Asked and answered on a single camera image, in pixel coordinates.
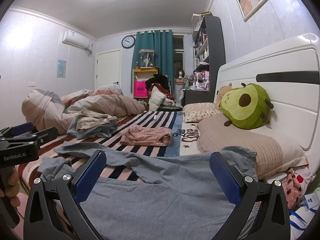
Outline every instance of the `light switch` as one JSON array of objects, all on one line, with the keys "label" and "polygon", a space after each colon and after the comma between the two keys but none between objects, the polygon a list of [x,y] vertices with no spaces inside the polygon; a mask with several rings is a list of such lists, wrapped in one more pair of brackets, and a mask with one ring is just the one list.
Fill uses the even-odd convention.
[{"label": "light switch", "polygon": [[35,81],[29,81],[28,82],[28,87],[35,87],[36,86],[36,82]]}]

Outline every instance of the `human hand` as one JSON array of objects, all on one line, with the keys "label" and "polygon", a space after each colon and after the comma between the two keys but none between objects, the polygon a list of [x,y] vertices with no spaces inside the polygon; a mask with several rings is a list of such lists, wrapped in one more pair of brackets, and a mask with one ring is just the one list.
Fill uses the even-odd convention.
[{"label": "human hand", "polygon": [[[19,181],[18,172],[16,171],[16,169],[13,169],[13,174],[8,179],[8,183],[10,187],[5,190],[5,195],[11,198],[10,203],[14,207],[20,206],[20,200],[17,197],[20,189],[18,181]],[[4,192],[1,189],[0,189],[0,197],[4,197]]]}]

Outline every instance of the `green avocado pillow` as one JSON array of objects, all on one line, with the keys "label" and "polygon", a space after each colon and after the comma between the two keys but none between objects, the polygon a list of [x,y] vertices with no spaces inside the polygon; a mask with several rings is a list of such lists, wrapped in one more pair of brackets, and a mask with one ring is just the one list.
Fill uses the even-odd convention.
[{"label": "green avocado pillow", "polygon": [[255,129],[263,122],[269,124],[266,114],[268,107],[273,109],[268,93],[259,85],[241,83],[242,88],[235,88],[226,93],[221,100],[221,110],[229,119],[225,126],[234,124],[241,129]]}]

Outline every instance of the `white air conditioner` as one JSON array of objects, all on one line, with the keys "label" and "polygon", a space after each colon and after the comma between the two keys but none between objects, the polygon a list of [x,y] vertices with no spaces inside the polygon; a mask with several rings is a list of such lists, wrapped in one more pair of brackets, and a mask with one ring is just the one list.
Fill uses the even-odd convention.
[{"label": "white air conditioner", "polygon": [[63,34],[62,43],[75,46],[80,49],[85,49],[92,53],[92,49],[90,49],[90,40],[86,36],[72,30],[68,30]]}]

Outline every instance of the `white door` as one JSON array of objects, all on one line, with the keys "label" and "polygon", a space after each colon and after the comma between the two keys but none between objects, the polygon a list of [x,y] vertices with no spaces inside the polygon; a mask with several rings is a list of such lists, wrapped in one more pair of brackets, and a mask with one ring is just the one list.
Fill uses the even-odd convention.
[{"label": "white door", "polygon": [[121,83],[121,51],[98,54],[97,88],[116,82]]}]

